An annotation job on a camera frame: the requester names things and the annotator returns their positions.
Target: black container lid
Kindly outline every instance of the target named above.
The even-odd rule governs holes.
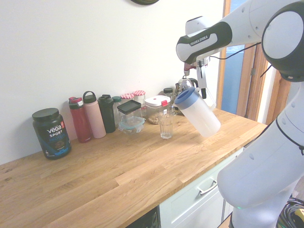
[[[100,98],[98,98],[98,103],[104,107],[112,107],[114,100],[109,98],[107,95],[102,95]]]
[[[116,102],[121,102],[122,101],[122,98],[120,97],[120,96],[114,96],[114,97],[112,97],[113,98],[113,100],[114,100],[114,102],[116,103]]]
[[[48,120],[52,120],[55,119],[56,117],[59,116],[59,110],[56,108],[46,108],[46,109],[42,109],[39,110],[37,112],[35,112],[32,115],[33,120],[35,121],[48,121]]]
[[[127,101],[126,103],[124,104],[121,104],[119,106],[117,106],[117,109],[122,112],[123,114],[125,115],[128,115],[130,114],[131,112],[139,109],[142,107],[142,104],[137,102],[137,101],[134,101],[134,100],[130,100],[130,101]]]
[[[90,104],[97,100],[95,94],[92,91],[86,91],[82,98],[85,104]]]
[[[164,88],[164,89],[163,89],[163,92],[164,92],[165,94],[173,93],[173,89],[172,89],[172,88]]]

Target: blue pitcher lid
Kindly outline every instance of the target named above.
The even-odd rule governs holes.
[[[174,104],[183,110],[193,105],[200,97],[199,93],[195,91],[195,87],[190,87],[182,91],[175,99]]]

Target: kettle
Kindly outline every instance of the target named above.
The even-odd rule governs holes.
[[[176,95],[180,94],[182,91],[191,86],[195,86],[196,88],[199,87],[198,81],[194,78],[187,78],[186,76],[183,76],[182,79],[175,84]]]

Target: empty glass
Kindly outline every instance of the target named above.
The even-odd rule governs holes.
[[[169,139],[173,135],[173,113],[163,111],[158,113],[158,122],[161,127],[161,138]]]

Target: red water bottle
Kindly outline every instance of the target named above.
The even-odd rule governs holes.
[[[91,130],[89,121],[86,117],[84,102],[81,97],[70,97],[69,107],[73,117],[74,127],[77,139],[80,143],[86,143],[91,140]]]

